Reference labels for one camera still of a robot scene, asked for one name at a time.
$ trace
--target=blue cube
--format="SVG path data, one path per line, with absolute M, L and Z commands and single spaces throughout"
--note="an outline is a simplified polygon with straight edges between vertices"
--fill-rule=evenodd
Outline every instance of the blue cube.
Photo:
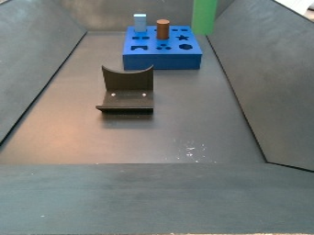
M 127 27 L 123 50 L 126 70 L 143 70 L 154 65 L 156 70 L 198 70 L 202 49 L 188 26 L 170 26 L 170 38 L 158 39 L 156 26 L 146 32 Z

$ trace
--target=shape sorter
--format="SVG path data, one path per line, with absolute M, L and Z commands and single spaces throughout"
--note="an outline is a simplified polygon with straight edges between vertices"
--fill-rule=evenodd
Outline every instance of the shape sorter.
M 126 70 L 198 70 L 202 49 L 188 26 L 170 26 L 170 38 L 158 39 L 158 27 L 147 26 L 144 32 L 127 27 L 123 50 Z

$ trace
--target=hexagonal hole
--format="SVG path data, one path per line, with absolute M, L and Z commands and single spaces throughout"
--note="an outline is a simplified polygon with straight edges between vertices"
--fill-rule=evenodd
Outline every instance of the hexagonal hole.
M 180 44 L 179 48 L 183 49 L 183 50 L 191 50 L 192 46 L 190 44 Z

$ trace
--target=shape hole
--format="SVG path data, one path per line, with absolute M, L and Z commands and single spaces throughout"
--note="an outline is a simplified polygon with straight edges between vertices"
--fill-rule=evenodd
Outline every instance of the shape hole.
M 192 46 L 190 44 L 182 44 L 182 45 L 179 45 L 179 48 L 183 50 L 191 50 Z
M 147 46 L 131 46 L 131 50 L 136 50 L 136 49 L 148 50 L 148 47 Z

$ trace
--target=star-shaped hole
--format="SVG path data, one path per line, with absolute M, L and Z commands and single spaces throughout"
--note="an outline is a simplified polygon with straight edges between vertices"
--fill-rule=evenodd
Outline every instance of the star-shaped hole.
M 183 35 L 180 35 L 180 37 L 176 37 L 176 38 L 179 38 L 179 40 L 188 40 L 188 37 Z

